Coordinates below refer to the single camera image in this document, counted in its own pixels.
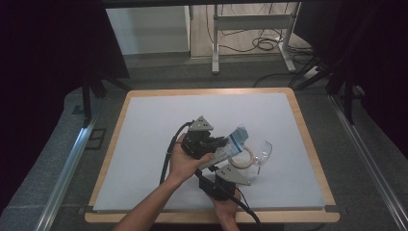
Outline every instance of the wooden table frame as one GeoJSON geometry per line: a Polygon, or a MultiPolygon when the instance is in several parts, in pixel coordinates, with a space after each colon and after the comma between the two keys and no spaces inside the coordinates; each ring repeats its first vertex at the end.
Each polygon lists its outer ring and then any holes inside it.
{"type": "MultiPolygon", "coordinates": [[[[132,90],[126,96],[122,110],[117,120],[114,134],[111,139],[105,160],[96,181],[89,206],[92,208],[96,197],[102,187],[102,183],[108,172],[109,164],[114,155],[118,135],[126,116],[127,107],[132,97],[166,96],[166,95],[203,95],[203,94],[254,94],[254,93],[276,93],[284,92],[291,105],[296,124],[305,144],[310,162],[319,182],[323,195],[325,207],[321,210],[291,210],[291,211],[255,211],[261,222],[264,223],[290,223],[290,222],[336,222],[340,219],[336,202],[330,191],[318,154],[312,143],[306,123],[300,112],[294,93],[289,88],[264,88],[264,89],[204,89],[204,90],[132,90]]],[[[85,213],[87,222],[119,222],[125,214],[99,214],[93,212],[85,213]]],[[[244,211],[237,212],[237,223],[254,223],[252,216],[244,211]]],[[[199,210],[188,212],[162,212],[156,222],[159,223],[218,223],[214,210],[199,210]]]]}

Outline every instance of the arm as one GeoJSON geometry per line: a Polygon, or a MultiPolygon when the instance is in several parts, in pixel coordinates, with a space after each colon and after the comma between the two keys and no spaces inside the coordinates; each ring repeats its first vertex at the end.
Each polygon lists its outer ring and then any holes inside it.
{"type": "Polygon", "coordinates": [[[174,145],[170,158],[170,170],[167,179],[127,214],[114,228],[114,231],[149,230],[157,216],[165,207],[172,194],[192,175],[197,168],[211,160],[206,154],[200,160],[188,156],[181,148],[184,134],[174,145]]]}
{"type": "MultiPolygon", "coordinates": [[[[241,195],[238,190],[235,190],[235,195],[237,199],[241,199],[241,195]]],[[[238,205],[232,200],[214,200],[212,197],[210,199],[213,201],[214,208],[216,210],[216,215],[219,220],[219,224],[224,231],[239,231],[238,225],[235,221],[235,216],[238,211],[238,205]]]]}

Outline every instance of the person's left hand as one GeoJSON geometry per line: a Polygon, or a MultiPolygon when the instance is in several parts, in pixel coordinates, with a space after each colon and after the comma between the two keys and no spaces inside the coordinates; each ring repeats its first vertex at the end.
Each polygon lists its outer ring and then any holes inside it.
{"type": "Polygon", "coordinates": [[[192,177],[199,166],[212,159],[211,153],[205,154],[199,160],[195,160],[193,157],[187,155],[183,148],[181,148],[181,142],[185,136],[186,134],[181,135],[173,147],[170,158],[170,171],[167,177],[175,180],[179,184],[182,184],[192,177]]]}

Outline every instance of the hand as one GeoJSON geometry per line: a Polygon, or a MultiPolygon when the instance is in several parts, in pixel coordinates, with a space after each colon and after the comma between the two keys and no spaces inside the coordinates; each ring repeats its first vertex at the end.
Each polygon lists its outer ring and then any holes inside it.
{"type": "Polygon", "coordinates": [[[167,179],[175,180],[180,185],[192,177],[199,166],[210,162],[212,159],[211,153],[205,154],[200,160],[195,160],[187,155],[181,148],[181,142],[185,136],[186,134],[181,135],[173,147],[170,158],[170,171],[167,177],[167,179]]]}
{"type": "MultiPolygon", "coordinates": [[[[241,194],[238,190],[235,190],[234,196],[241,200],[241,194]]],[[[228,200],[215,200],[211,196],[210,199],[213,201],[214,208],[216,210],[216,215],[218,217],[219,223],[224,231],[226,230],[239,230],[235,218],[238,212],[238,205],[228,199],[228,200]]]]}

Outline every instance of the gray floor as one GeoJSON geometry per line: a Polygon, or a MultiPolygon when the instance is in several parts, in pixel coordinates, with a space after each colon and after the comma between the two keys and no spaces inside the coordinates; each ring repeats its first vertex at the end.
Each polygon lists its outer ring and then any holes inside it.
{"type": "MultiPolygon", "coordinates": [[[[221,59],[218,75],[211,74],[208,59],[189,60],[184,57],[172,57],[171,60],[163,57],[149,59],[144,63],[136,62],[134,57],[127,57],[131,79],[123,82],[139,90],[251,88],[254,82],[264,75],[286,72],[279,55],[221,59]]],[[[276,75],[259,83],[258,87],[285,87],[289,81],[288,75],[276,75]]],[[[326,80],[322,80],[306,90],[295,93],[342,214],[339,222],[325,224],[320,230],[398,230],[340,123],[335,108],[325,94],[325,82],[326,80]]],[[[105,139],[100,149],[84,151],[63,204],[55,217],[52,230],[111,230],[113,227],[109,223],[89,224],[84,221],[84,209],[89,202],[126,96],[124,90],[107,82],[104,84],[108,89],[108,95],[101,99],[102,108],[99,110],[99,118],[94,128],[106,129],[105,139]]],[[[36,227],[39,215],[83,124],[83,115],[73,114],[78,105],[82,105],[80,90],[66,97],[60,123],[44,147],[36,165],[10,205],[4,210],[0,218],[0,230],[33,230],[36,227]]],[[[372,122],[358,101],[354,101],[353,115],[356,127],[378,166],[407,209],[407,160],[372,122]]],[[[88,147],[96,145],[97,143],[93,141],[88,143],[88,147]]],[[[319,226],[320,224],[286,224],[285,230],[313,230],[319,226]]]]}

